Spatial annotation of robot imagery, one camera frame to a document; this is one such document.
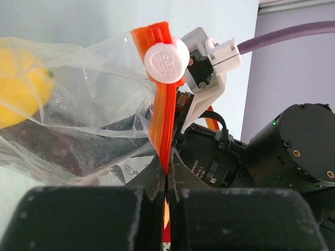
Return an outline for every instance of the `gold screw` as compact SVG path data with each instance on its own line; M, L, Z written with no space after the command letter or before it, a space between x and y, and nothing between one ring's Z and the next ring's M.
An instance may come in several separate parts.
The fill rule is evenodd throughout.
M294 156L300 157L300 152L298 150L293 151Z
M327 175L328 175L328 177L331 178L331 179L334 179L334 177L335 177L335 174L334 174L332 171L328 171L328 172L327 172Z

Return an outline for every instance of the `white wall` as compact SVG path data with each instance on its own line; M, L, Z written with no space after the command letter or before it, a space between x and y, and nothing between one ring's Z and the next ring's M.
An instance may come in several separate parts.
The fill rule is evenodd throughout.
M261 15L255 35L335 20L335 4ZM253 52L241 139L250 139L293 104L329 103L335 110L335 34L304 37Z
M258 0L1 0L0 36L39 42L91 45L139 26L166 20L174 36L202 26L218 42L237 43L254 36ZM228 75L227 91L214 105L239 138L251 55ZM0 236L24 192L34 186L0 168Z

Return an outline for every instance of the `black cylindrical motor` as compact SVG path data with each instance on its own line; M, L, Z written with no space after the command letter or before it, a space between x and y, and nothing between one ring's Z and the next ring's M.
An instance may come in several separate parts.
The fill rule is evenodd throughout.
M321 104L287 108L250 141L247 169L258 187L335 186L335 114Z

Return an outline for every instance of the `orange bag clip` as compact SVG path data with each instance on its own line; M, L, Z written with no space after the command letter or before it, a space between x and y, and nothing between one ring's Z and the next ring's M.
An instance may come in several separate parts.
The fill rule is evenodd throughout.
M156 43L172 44L169 24L158 24L142 27L131 31L132 38L144 63L147 50ZM173 84L156 83L156 96L153 103L153 114L149 125L149 138L155 147L165 173L169 171L172 131L176 105L177 86L185 83L184 78Z

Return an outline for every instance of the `white round cap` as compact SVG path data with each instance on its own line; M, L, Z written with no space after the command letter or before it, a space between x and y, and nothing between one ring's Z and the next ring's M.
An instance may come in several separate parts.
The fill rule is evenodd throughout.
M158 82L172 84L179 81L188 66L189 51L184 42L173 38L172 44L157 43L144 56L144 66Z

